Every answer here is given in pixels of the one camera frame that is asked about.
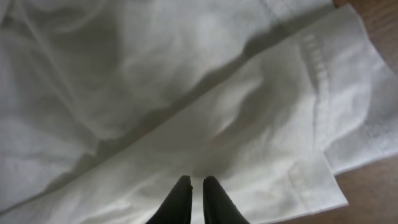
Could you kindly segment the white t-shirt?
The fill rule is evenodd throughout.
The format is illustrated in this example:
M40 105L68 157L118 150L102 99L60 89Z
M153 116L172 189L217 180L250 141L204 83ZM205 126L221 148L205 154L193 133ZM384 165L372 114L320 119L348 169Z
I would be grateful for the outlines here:
M331 1L2 1L1 222L145 223L215 176L251 223L397 154L397 75Z

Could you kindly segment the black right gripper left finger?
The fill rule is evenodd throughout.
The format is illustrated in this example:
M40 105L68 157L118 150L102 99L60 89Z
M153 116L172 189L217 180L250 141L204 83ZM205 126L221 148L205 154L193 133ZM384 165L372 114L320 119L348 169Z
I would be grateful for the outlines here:
M193 187L190 176L181 176L146 224L190 224L192 194Z

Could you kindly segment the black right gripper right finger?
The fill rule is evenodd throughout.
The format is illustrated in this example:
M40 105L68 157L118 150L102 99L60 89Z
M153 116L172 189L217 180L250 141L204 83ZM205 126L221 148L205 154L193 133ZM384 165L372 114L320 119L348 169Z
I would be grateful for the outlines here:
M249 224L214 176L203 181L205 224Z

